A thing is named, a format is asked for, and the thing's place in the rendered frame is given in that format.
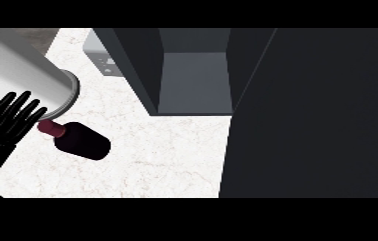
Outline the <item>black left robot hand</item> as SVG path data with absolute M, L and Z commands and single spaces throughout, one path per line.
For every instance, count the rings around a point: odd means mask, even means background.
M 46 107 L 37 108 L 38 99 L 25 105 L 29 96 L 29 91 L 21 95 L 9 92 L 0 99 L 0 167 L 16 148 L 16 144 L 47 112 Z

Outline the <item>dark red wine bottle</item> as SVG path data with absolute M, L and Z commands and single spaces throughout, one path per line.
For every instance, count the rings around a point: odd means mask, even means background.
M 55 147 L 60 151 L 91 160 L 102 160 L 108 155 L 109 139 L 81 123 L 69 122 L 60 125 L 52 120 L 43 120 L 37 128 L 53 137 Z

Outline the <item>dark grey open cabinet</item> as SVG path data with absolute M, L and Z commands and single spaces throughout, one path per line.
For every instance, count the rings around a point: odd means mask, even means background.
M 99 41 L 152 116 L 229 116 L 273 28 L 96 28 Z

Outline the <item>dark grey cabinet door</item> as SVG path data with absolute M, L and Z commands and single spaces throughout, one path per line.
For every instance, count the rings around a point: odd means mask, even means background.
M 378 197 L 378 28 L 279 29 L 230 121 L 223 197 Z

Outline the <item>white cylindrical container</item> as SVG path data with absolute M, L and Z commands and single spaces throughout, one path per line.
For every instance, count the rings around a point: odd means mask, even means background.
M 47 108 L 41 120 L 53 120 L 77 101 L 80 81 L 28 43 L 0 39 L 0 98 L 7 92 L 21 94 L 24 91 L 31 92 L 31 98 Z

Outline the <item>pale grey appliance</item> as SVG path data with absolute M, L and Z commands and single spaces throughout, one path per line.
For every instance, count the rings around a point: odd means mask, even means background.
M 84 45 L 83 45 L 83 51 L 93 65 L 97 67 L 100 73 L 105 76 L 112 76 L 112 77 L 122 76 L 122 73 L 108 53 L 108 50 L 102 44 L 102 41 L 94 33 L 94 30 L 90 30 L 88 32 Z

